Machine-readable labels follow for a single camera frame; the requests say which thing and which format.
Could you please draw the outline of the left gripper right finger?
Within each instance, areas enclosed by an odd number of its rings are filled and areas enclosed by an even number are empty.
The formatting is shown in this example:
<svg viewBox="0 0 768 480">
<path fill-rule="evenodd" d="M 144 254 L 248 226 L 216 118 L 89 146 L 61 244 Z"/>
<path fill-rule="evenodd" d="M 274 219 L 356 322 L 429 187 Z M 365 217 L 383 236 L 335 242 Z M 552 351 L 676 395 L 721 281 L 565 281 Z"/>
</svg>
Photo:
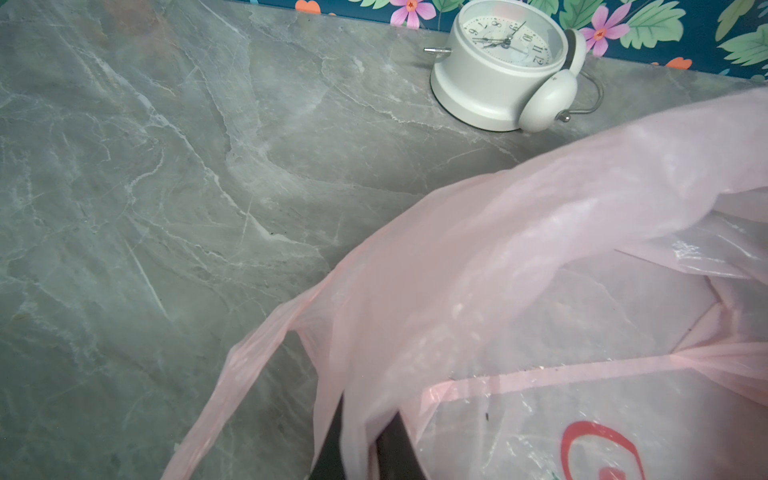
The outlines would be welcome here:
<svg viewBox="0 0 768 480">
<path fill-rule="evenodd" d="M 376 439 L 381 480 L 426 480 L 415 454 L 402 415 L 396 413 Z"/>
</svg>

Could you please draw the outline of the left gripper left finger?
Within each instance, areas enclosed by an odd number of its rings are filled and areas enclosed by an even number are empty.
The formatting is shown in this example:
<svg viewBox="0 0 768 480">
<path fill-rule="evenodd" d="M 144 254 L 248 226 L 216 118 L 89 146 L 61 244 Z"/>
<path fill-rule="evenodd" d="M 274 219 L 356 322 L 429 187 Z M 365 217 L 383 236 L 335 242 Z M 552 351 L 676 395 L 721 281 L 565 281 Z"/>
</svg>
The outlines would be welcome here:
<svg viewBox="0 0 768 480">
<path fill-rule="evenodd" d="M 340 449 L 343 404 L 344 396 L 341 396 L 337 404 L 332 422 L 323 441 L 320 453 L 308 477 L 309 480 L 346 479 Z"/>
</svg>

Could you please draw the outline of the pink plastic bag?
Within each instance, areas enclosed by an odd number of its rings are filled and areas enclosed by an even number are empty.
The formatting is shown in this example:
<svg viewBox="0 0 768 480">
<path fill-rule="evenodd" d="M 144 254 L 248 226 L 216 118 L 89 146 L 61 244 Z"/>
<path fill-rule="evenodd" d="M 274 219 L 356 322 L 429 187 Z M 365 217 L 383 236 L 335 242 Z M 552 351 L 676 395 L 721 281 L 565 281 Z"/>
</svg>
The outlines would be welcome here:
<svg viewBox="0 0 768 480">
<path fill-rule="evenodd" d="M 346 479 L 398 412 L 427 479 L 765 478 L 766 89 L 430 193 L 230 350 L 165 478 L 289 332 Z"/>
</svg>

